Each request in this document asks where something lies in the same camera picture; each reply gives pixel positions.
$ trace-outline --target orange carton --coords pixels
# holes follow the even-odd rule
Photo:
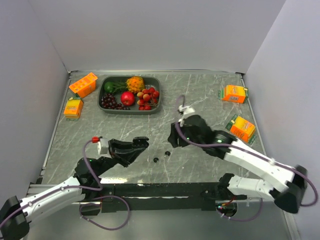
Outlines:
[[[80,97],[70,97],[66,102],[64,109],[64,116],[67,120],[78,120],[81,115],[82,107],[84,106],[84,102]]]
[[[225,128],[246,143],[252,144],[256,139],[254,134],[256,131],[256,126],[237,114],[233,116]]]
[[[71,84],[69,88],[77,97],[84,98],[96,89],[97,79],[98,77],[90,72],[87,76]]]
[[[218,99],[243,104],[248,99],[248,88],[243,86],[227,85],[218,92]]]

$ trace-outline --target green vegetable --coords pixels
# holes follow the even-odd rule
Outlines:
[[[116,86],[115,86],[114,83],[111,82],[111,81],[107,81],[107,82],[104,84],[104,86],[103,86],[104,91],[105,91],[106,93],[108,93],[108,94],[113,93],[114,90],[115,90],[115,87],[116,87]]]

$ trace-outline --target fruit tray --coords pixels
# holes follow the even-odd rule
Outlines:
[[[162,91],[160,88],[160,82],[158,79],[156,79],[155,77],[151,77],[151,76],[141,76],[143,78],[144,81],[144,85],[145,88],[149,89],[149,88],[155,88],[156,91],[159,91],[159,97],[158,97],[158,102],[156,107],[152,107],[151,110],[139,110],[139,105],[137,104],[137,101],[139,100],[139,98],[137,97],[137,94],[134,94],[134,104],[129,106],[129,110],[120,110],[120,109],[107,109],[104,108],[102,106],[102,97],[105,96],[107,93],[105,92],[104,89],[104,85],[107,82],[114,82],[114,83],[123,83],[126,82],[128,79],[132,78],[133,76],[108,76],[106,77],[99,89],[99,93],[98,93],[98,106],[101,110],[105,111],[108,114],[124,114],[124,115],[151,115],[151,114],[155,114],[160,110],[161,107],[161,96],[162,96]],[[121,94],[122,92],[118,92],[114,94],[115,97],[115,101],[118,104],[121,104]]]

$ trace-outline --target white panel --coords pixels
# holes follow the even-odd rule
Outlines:
[[[29,0],[69,71],[249,68],[285,0]]]
[[[0,206],[41,172],[68,73],[28,0],[0,1]]]
[[[252,153],[267,158],[269,161],[271,160],[271,158],[253,150],[239,139],[237,141],[233,141],[231,145],[247,149]],[[287,182],[292,182],[295,175],[292,171],[270,164],[268,161],[264,161],[256,156],[232,147],[230,148],[230,152],[225,154],[224,160],[237,164],[256,174],[260,178],[270,183],[281,193],[288,189]]]
[[[308,169],[320,189],[320,1],[287,0],[245,83],[269,156]],[[303,203],[313,200],[310,187]],[[295,215],[303,240],[319,239],[320,204]]]
[[[274,187],[263,179],[252,179],[240,176],[233,176],[229,181],[228,190],[234,195],[247,195],[248,197],[263,198],[267,201],[274,201],[270,191]]]

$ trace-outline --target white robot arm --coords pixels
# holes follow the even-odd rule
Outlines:
[[[226,131],[212,131],[191,106],[181,105],[178,112],[182,117],[178,123],[171,124],[171,134],[168,138],[174,148],[193,144],[211,156],[249,170],[261,179],[226,173],[220,179],[220,183],[235,196],[263,198],[274,201],[286,212],[298,212],[307,183],[296,173],[306,176],[307,170],[304,167],[298,165],[293,168],[279,164]]]

